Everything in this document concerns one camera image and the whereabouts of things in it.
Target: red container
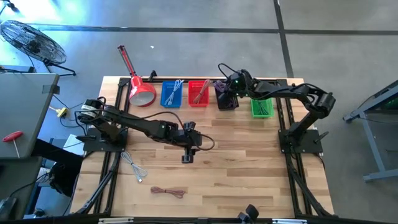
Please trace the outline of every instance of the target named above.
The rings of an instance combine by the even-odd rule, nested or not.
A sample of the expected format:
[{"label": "red container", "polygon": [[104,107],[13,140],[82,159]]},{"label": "red container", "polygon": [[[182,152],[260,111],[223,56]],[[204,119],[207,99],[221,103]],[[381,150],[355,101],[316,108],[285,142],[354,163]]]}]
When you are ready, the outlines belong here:
[{"label": "red container", "polygon": [[193,100],[199,95],[205,81],[189,81],[188,82],[188,104],[191,107],[206,107],[209,105],[209,88],[203,92],[199,103],[193,103]]}]

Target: blue container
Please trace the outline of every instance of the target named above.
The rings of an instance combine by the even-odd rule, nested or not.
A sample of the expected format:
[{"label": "blue container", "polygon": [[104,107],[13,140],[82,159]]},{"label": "blue container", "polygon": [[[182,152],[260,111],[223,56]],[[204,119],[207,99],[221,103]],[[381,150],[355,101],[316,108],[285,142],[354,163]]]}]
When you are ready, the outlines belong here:
[{"label": "blue container", "polygon": [[174,92],[173,102],[171,105],[166,105],[165,101],[167,98],[172,94],[174,90],[174,82],[163,82],[162,84],[162,97],[160,99],[160,105],[164,106],[165,108],[180,108],[182,102],[182,86]]}]

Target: concrete floor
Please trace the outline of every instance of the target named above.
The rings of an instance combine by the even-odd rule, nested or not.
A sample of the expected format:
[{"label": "concrete floor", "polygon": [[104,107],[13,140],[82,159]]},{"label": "concrete floor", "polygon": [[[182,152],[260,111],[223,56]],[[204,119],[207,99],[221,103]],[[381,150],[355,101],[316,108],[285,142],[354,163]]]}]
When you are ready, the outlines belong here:
[{"label": "concrete floor", "polygon": [[[24,16],[6,8],[1,20],[40,24],[115,27],[217,27],[277,29],[272,0],[14,0]],[[286,29],[398,30],[395,0],[280,0]],[[256,77],[287,77],[279,34],[206,34],[156,32],[45,31],[66,51],[64,64],[76,77],[62,77],[59,98],[68,106],[98,96],[102,76],[127,75],[116,49],[126,46],[140,75],[219,76],[217,63],[246,68]],[[345,218],[398,223],[398,178],[365,184],[363,174],[377,171],[359,121],[341,117],[369,95],[396,80],[398,36],[287,35],[295,77],[333,91],[337,99],[329,117],[316,123],[330,134],[323,140],[326,176],[335,213]],[[0,42],[0,63],[30,65],[23,53]],[[35,61],[39,71],[45,67]],[[60,106],[53,100],[52,105]],[[40,132],[44,140],[64,138],[79,129],[66,129],[49,112]],[[63,213],[38,207],[51,215]]]}]

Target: wooden table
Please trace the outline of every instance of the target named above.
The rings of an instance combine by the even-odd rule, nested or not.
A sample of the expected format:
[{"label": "wooden table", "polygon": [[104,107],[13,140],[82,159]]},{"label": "wooden table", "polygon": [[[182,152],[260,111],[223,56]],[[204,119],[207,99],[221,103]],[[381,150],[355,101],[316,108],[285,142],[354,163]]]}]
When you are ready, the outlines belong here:
[{"label": "wooden table", "polygon": [[[105,96],[109,105],[113,105],[116,99],[119,79],[103,78],[99,95]],[[303,83],[301,78],[287,81],[289,85]],[[147,116],[167,111],[160,106],[162,84],[153,85],[158,93],[156,101],[147,108],[130,106],[129,113]],[[139,184],[131,166],[121,161],[111,215],[236,218],[251,203],[259,210],[259,217],[293,217],[285,157],[279,151],[277,113],[273,118],[253,119],[249,98],[239,99],[239,108],[234,111],[219,111],[212,89],[208,107],[191,108],[187,103],[187,92],[188,87],[184,83],[182,106],[170,111],[176,112],[183,122],[196,122],[196,129],[211,136],[216,146],[210,151],[198,152],[193,164],[182,164],[183,149],[154,142],[138,131],[129,130],[126,149],[137,165],[147,169],[148,176]],[[120,108],[123,108],[124,99],[121,102]],[[307,113],[298,100],[292,100],[292,107],[296,121]],[[154,119],[177,122],[169,114]],[[285,123],[289,127],[287,116]],[[104,153],[96,152],[83,161],[71,212],[77,211],[97,188],[103,157]],[[311,154],[303,154],[302,159],[309,189],[323,207],[333,213],[322,163]],[[170,194],[151,194],[152,186],[176,187],[187,193],[183,199]],[[107,191],[104,191],[103,207]],[[304,211],[301,191],[298,191],[298,197]]]}]

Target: electric fan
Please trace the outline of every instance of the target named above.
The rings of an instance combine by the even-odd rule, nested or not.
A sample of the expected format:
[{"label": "electric fan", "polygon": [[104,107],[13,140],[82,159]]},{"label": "electric fan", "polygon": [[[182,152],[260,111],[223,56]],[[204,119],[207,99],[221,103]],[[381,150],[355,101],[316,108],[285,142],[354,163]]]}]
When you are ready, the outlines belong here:
[{"label": "electric fan", "polygon": [[49,72],[51,71],[48,66],[56,66],[72,72],[60,76],[76,75],[74,70],[60,66],[67,60],[62,47],[39,30],[13,20],[2,22],[0,29],[1,35],[7,42],[28,56],[43,62]]}]

